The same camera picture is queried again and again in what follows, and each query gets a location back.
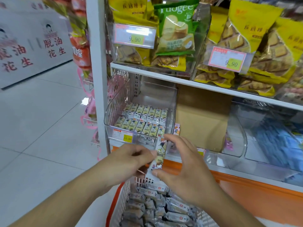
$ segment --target white metal shelf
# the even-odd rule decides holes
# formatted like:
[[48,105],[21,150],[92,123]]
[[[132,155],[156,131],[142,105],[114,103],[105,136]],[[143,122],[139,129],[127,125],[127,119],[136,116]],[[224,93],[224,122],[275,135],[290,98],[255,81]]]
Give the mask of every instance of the white metal shelf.
[[149,72],[149,71],[141,70],[138,68],[129,67],[126,65],[115,64],[113,62],[111,63],[111,68],[124,70],[124,71],[130,72],[130,73],[135,73],[135,74],[142,75],[142,76],[149,76],[149,77],[160,79],[160,80],[166,80],[166,81],[174,82],[177,84],[184,84],[184,85],[188,85],[188,86],[192,86],[192,87],[207,89],[207,90],[214,91],[214,92],[221,92],[221,93],[224,93],[227,95],[238,96],[238,97],[245,98],[245,99],[252,99],[252,100],[256,100],[256,101],[260,101],[260,102],[264,102],[264,103],[269,103],[269,104],[278,105],[281,107],[286,107],[286,108],[303,111],[302,105],[287,103],[287,102],[283,102],[283,101],[280,101],[277,99],[272,99],[272,98],[267,98],[267,97],[263,97],[263,96],[259,96],[259,95],[246,93],[246,92],[241,92],[241,91],[237,91],[234,89],[227,89],[227,88],[222,88],[222,87],[218,87],[218,86],[214,86],[214,85],[210,85],[210,84],[203,84],[203,83],[199,83],[199,82],[195,82],[195,81],[185,80],[185,79],[177,78],[174,76],[163,75],[163,74],[159,74],[159,73],[155,73],[155,72]]

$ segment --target white tile floor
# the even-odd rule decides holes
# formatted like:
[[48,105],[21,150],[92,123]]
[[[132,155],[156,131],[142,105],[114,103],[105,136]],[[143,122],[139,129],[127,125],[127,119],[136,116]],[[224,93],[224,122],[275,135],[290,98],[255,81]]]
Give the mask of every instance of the white tile floor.
[[[85,93],[76,68],[66,63],[0,91],[0,227],[97,163],[94,131],[80,122]],[[77,226],[103,226],[115,191],[98,198]]]

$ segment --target green snack bag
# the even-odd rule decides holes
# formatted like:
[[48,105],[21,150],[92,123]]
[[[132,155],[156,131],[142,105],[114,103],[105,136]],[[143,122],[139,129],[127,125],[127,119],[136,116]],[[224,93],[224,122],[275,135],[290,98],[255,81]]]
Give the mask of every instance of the green snack bag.
[[160,40],[156,55],[186,55],[195,52],[192,17],[199,0],[154,5],[159,17]]

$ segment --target left hand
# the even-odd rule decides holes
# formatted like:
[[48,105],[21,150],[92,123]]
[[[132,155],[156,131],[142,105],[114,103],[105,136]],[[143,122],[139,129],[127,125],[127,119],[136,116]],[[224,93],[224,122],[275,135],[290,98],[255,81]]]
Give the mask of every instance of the left hand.
[[145,177],[138,169],[145,167],[157,156],[157,151],[150,151],[141,145],[124,144],[102,159],[90,170],[102,180],[108,188],[125,182],[132,176]]

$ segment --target shopping basket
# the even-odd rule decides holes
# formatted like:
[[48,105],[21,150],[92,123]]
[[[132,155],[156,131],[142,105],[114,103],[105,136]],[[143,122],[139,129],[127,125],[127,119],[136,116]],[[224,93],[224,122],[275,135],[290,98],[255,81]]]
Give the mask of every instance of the shopping basket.
[[[119,227],[122,213],[125,209],[131,183],[136,183],[137,187],[142,187],[146,179],[132,177],[118,187],[112,205],[108,211],[105,227]],[[203,227],[219,227],[217,223],[204,211],[198,214],[198,219],[202,220]]]

